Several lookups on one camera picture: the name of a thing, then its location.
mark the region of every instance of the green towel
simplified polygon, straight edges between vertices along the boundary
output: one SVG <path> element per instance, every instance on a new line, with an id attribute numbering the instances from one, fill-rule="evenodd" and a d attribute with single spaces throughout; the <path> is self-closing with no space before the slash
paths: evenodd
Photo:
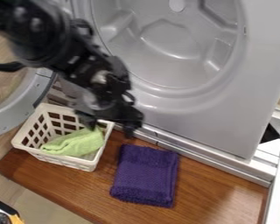
<path id="1" fill-rule="evenodd" d="M 96 127 L 94 130 L 80 129 L 75 132 L 60 136 L 41 146 L 44 153 L 80 157 L 97 151 L 104 144 L 102 131 Z"/>

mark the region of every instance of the laundry basket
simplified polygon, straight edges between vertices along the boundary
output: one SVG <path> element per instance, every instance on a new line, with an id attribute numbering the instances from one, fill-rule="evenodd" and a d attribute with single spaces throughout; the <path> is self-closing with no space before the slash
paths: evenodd
<path id="1" fill-rule="evenodd" d="M 75 130 L 85 128 L 79 117 L 71 108 L 42 103 L 29 117 L 23 127 L 14 136 L 13 147 L 29 152 L 35 158 L 56 165 L 64 165 L 74 169 L 92 172 L 98 164 L 106 143 L 114 127 L 113 122 L 99 120 L 98 125 L 104 134 L 104 145 L 96 152 L 83 157 L 55 156 L 45 154 L 40 150 L 55 137 L 70 134 Z"/>

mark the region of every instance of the wooden shelf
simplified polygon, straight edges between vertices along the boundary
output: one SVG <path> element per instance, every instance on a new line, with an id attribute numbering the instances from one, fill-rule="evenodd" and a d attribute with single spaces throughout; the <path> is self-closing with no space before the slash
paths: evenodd
<path id="1" fill-rule="evenodd" d="M 0 172 L 20 185 L 99 223 L 261 223 L 268 190 L 182 157 L 174 208 L 121 202 L 109 196 L 122 144 L 156 145 L 125 140 L 114 131 L 94 172 L 84 172 L 38 161 L 21 150 L 12 150 L 0 162 Z"/>

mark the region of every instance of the washing machine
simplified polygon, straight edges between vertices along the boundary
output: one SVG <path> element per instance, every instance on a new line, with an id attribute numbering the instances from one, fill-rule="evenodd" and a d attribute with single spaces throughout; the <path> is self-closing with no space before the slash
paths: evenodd
<path id="1" fill-rule="evenodd" d="M 280 97 L 280 0 L 60 2 L 126 63 L 147 132 L 253 157 Z"/>

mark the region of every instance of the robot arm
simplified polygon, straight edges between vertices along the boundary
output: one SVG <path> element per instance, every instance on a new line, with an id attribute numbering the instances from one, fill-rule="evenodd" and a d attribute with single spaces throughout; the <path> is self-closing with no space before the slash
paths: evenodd
<path id="1" fill-rule="evenodd" d="M 142 126 L 144 116 L 127 92 L 128 70 L 93 43 L 93 30 L 85 20 L 71 19 L 46 0 L 0 0 L 0 34 L 20 60 L 0 65 L 1 71 L 49 68 L 82 89 L 71 107 L 89 127 L 97 119 L 110 120 L 121 123 L 130 137 Z"/>

